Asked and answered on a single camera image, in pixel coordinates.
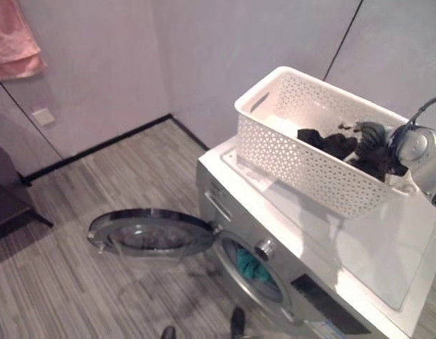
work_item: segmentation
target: pink towel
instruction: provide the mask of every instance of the pink towel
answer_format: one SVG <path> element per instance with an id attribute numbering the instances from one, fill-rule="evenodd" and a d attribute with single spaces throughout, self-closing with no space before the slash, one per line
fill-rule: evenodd
<path id="1" fill-rule="evenodd" d="M 46 64 L 16 0 L 0 0 L 0 80 L 39 73 Z"/>

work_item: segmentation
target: black shoe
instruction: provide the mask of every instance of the black shoe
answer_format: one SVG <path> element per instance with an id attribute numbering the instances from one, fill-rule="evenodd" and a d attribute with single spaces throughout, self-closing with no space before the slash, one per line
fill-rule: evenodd
<path id="1" fill-rule="evenodd" d="M 232 312 L 231 318 L 231 338 L 239 339 L 245 333 L 245 312 L 240 307 L 236 307 Z"/>
<path id="2" fill-rule="evenodd" d="M 162 339 L 176 339 L 176 329 L 168 326 L 163 330 Z"/>

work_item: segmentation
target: wood-grain floor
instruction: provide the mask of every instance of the wood-grain floor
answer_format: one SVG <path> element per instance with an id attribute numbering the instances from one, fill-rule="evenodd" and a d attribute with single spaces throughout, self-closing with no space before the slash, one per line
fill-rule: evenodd
<path id="1" fill-rule="evenodd" d="M 226 335 L 234 300 L 204 256 L 167 270 L 124 266 L 86 240 L 112 210 L 197 215 L 202 153 L 166 121 L 35 181 L 30 195 L 55 227 L 34 222 L 0 241 L 0 338 L 158 338 L 168 325 L 180 338 Z M 435 333 L 436 278 L 415 338 Z"/>

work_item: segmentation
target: dark furniture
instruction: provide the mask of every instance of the dark furniture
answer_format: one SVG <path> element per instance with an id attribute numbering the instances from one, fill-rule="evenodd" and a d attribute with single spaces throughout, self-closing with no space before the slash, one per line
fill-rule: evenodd
<path id="1" fill-rule="evenodd" d="M 53 226 L 35 210 L 11 158 L 0 147 L 0 239 L 31 220 Z"/>

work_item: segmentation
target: teal clothing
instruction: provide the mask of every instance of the teal clothing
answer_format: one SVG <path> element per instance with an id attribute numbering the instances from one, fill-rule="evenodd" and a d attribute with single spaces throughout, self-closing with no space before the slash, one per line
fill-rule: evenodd
<path id="1" fill-rule="evenodd" d="M 237 269 L 247 279 L 274 283 L 268 270 L 247 249 L 237 249 Z"/>

